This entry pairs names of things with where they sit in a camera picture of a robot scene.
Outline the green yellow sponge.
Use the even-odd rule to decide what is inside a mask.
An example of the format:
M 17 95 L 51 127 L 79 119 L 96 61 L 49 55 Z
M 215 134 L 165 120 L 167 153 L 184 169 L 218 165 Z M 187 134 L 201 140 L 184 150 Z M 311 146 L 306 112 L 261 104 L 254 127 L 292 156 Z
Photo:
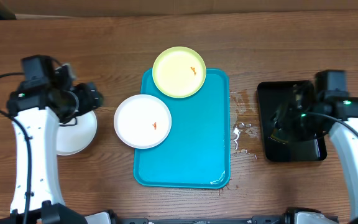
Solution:
M 290 133 L 284 129 L 278 128 L 273 129 L 270 138 L 283 144 L 287 144 L 291 141 Z

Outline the white plate with stain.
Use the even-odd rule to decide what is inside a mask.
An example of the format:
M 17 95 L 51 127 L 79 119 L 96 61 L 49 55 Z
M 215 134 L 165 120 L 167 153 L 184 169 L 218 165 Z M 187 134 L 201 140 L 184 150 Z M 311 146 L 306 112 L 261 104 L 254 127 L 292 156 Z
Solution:
M 119 139 L 136 149 L 149 149 L 162 143 L 170 133 L 172 116 L 159 98 L 139 94 L 124 100 L 114 115 Z

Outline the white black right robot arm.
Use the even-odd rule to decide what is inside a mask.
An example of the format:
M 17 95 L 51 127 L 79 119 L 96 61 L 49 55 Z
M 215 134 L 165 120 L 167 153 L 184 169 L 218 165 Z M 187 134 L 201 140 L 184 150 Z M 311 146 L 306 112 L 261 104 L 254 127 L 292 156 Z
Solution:
M 358 97 L 346 88 L 294 85 L 273 116 L 271 138 L 284 144 L 312 141 L 328 134 L 344 171 L 351 222 L 358 223 Z

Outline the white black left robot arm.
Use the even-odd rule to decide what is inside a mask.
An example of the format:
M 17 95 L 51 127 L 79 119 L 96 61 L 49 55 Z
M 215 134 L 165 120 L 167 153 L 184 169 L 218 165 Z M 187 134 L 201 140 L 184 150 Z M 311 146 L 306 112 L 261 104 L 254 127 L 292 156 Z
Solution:
M 59 154 L 75 154 L 93 141 L 94 110 L 103 97 L 92 83 L 74 85 L 70 64 L 40 57 L 22 62 L 25 79 L 7 102 L 16 135 L 16 187 L 11 214 L 0 223 L 111 223 L 110 211 L 81 215 L 65 205 Z

